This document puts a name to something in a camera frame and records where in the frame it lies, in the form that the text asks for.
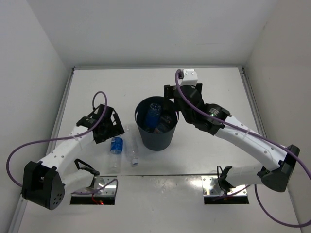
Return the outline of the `white red label bottle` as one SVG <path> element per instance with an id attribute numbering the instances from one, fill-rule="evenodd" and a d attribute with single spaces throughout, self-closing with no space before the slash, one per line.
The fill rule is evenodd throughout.
<path id="1" fill-rule="evenodd" d="M 163 113 L 160 116 L 158 125 L 155 127 L 153 133 L 161 134 L 170 131 L 173 128 L 173 118 L 169 113 Z"/>

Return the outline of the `blue bottle blue cap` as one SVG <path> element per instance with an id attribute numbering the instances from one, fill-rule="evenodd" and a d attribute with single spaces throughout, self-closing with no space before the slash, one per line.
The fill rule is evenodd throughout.
<path id="1" fill-rule="evenodd" d="M 158 103 L 151 103 L 145 116 L 144 126 L 154 129 L 158 123 L 162 112 L 162 106 Z"/>

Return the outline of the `clear bottle white cap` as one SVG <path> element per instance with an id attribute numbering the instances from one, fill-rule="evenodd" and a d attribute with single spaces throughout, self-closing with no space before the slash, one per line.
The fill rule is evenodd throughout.
<path id="1" fill-rule="evenodd" d="M 130 125 L 125 126 L 124 140 L 126 158 L 131 163 L 131 166 L 137 166 L 139 163 L 138 145 Z"/>

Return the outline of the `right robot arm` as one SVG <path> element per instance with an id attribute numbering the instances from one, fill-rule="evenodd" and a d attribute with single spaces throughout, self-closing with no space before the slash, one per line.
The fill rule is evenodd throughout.
<path id="1" fill-rule="evenodd" d="M 219 187 L 226 192 L 241 184 L 263 184 L 276 192 L 284 192 L 294 170 L 300 149 L 295 145 L 278 148 L 259 138 L 259 134 L 239 122 L 225 108 L 215 103 L 204 103 L 202 84 L 180 87 L 183 100 L 176 86 L 164 86 L 164 107 L 180 111 L 188 124 L 213 136 L 232 143 L 257 161 L 258 166 L 227 166 L 218 178 Z"/>

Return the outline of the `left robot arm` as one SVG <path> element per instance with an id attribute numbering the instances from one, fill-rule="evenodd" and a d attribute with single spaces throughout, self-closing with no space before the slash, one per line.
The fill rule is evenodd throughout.
<path id="1" fill-rule="evenodd" d="M 103 104 L 82 117 L 67 139 L 38 162 L 24 168 L 22 197 L 46 209 L 57 208 L 65 195 L 86 189 L 94 193 L 100 173 L 78 158 L 89 145 L 99 144 L 124 133 L 114 108 Z"/>

